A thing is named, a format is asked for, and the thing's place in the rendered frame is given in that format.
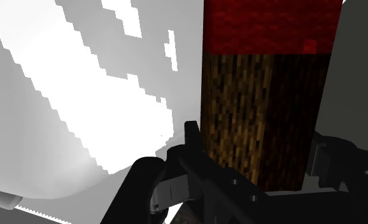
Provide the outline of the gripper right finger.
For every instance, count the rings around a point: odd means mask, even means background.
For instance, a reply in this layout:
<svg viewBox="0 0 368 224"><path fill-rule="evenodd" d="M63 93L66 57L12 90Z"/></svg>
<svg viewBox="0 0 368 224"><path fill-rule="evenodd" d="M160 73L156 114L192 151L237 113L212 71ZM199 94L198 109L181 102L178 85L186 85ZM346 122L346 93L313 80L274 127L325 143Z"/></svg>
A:
<svg viewBox="0 0 368 224"><path fill-rule="evenodd" d="M349 140L314 132L306 174L319 178L319 187L368 193L368 150Z"/></svg>

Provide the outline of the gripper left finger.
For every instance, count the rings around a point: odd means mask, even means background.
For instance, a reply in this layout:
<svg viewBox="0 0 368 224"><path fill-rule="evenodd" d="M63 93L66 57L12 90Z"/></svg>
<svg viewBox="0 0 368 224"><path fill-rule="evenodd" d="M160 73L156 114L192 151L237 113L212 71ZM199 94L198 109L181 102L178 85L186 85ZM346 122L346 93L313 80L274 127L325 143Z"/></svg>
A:
<svg viewBox="0 0 368 224"><path fill-rule="evenodd" d="M100 224L163 224L170 207L195 206L202 224L265 224L265 193L205 152L195 121L184 124L185 142L167 159L143 157L131 166Z"/></svg>

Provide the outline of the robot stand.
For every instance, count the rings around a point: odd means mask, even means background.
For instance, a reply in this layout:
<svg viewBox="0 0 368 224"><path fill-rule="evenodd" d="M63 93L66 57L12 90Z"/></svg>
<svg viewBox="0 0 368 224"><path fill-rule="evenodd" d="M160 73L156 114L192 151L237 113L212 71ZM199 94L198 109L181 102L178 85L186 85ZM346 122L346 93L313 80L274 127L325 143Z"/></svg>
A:
<svg viewBox="0 0 368 224"><path fill-rule="evenodd" d="M302 188L344 0L204 0L207 154L266 192Z"/></svg>

